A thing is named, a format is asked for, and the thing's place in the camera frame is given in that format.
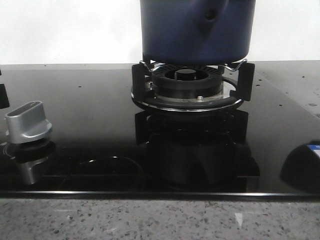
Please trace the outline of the dark blue saucepan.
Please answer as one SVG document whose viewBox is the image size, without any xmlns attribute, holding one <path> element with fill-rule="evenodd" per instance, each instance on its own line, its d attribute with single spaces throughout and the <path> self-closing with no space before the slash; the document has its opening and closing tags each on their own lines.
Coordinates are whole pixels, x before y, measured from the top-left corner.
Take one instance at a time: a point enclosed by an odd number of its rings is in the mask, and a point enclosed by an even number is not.
<svg viewBox="0 0 320 240">
<path fill-rule="evenodd" d="M 161 63 L 220 65 L 249 52 L 254 0 L 142 0 L 142 53 Z"/>
</svg>

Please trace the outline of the black glass gas hob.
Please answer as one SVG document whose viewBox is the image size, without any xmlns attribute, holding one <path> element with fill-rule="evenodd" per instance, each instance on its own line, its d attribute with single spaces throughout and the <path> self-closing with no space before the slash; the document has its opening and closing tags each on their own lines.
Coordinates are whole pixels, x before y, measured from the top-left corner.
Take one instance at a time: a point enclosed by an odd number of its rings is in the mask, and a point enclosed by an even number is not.
<svg viewBox="0 0 320 240">
<path fill-rule="evenodd" d="M 251 100 L 215 115 L 162 115 L 131 100 L 127 64 L 4 65 L 0 195 L 11 198 L 320 199 L 320 120 L 285 84 L 318 61 L 258 61 Z M 43 102 L 48 137 L 9 142 L 5 115 Z"/>
</svg>

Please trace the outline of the silver stove control knob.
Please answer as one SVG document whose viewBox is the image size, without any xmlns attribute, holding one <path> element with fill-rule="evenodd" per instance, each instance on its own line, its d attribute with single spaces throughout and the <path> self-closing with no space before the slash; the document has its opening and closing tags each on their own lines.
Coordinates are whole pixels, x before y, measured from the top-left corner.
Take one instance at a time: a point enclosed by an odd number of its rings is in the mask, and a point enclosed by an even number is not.
<svg viewBox="0 0 320 240">
<path fill-rule="evenodd" d="M 43 102 L 28 102 L 5 115 L 6 135 L 12 144 L 24 144 L 48 137 L 53 129 Z"/>
</svg>

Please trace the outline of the black left pan support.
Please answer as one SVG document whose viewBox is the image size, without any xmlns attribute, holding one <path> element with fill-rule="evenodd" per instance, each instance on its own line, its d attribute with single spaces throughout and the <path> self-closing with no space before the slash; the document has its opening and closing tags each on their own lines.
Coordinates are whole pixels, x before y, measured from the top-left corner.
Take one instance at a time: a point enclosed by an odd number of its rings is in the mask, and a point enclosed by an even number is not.
<svg viewBox="0 0 320 240">
<path fill-rule="evenodd" d="M 4 83 L 0 84 L 0 109 L 5 109 L 10 107 L 10 102 L 8 99 L 6 86 Z"/>
</svg>

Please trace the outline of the blue white hob sticker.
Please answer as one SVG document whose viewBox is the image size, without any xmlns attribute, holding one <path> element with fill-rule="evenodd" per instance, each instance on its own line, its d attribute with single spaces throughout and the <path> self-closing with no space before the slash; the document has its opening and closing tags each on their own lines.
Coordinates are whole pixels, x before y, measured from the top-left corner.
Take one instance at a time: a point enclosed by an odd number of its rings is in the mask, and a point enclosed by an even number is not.
<svg viewBox="0 0 320 240">
<path fill-rule="evenodd" d="M 320 158 L 320 145 L 318 144 L 308 144 L 308 150 L 313 153 L 318 159 Z"/>
</svg>

